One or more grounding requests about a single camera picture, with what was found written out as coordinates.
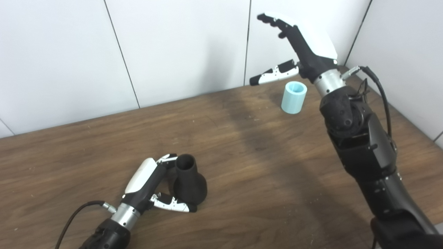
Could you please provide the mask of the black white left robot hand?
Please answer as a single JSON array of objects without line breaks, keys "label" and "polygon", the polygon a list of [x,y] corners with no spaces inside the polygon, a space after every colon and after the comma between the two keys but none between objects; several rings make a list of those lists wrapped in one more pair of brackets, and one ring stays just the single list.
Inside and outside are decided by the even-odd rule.
[{"label": "black white left robot hand", "polygon": [[128,183],[122,203],[131,206],[139,214],[157,207],[160,209],[195,213],[197,206],[165,193],[155,194],[169,169],[175,166],[176,154],[167,154],[158,160],[145,159]]}]

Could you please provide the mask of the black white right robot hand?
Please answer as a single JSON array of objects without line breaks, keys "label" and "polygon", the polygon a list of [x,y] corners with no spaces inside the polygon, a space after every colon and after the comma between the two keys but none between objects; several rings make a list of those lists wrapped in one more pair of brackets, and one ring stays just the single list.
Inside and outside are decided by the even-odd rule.
[{"label": "black white right robot hand", "polygon": [[307,21],[275,12],[261,13],[257,19],[279,28],[278,37],[289,41],[298,61],[291,59],[250,78],[251,86],[280,81],[296,75],[313,81],[324,72],[337,69],[338,55],[326,31],[310,25]]}]

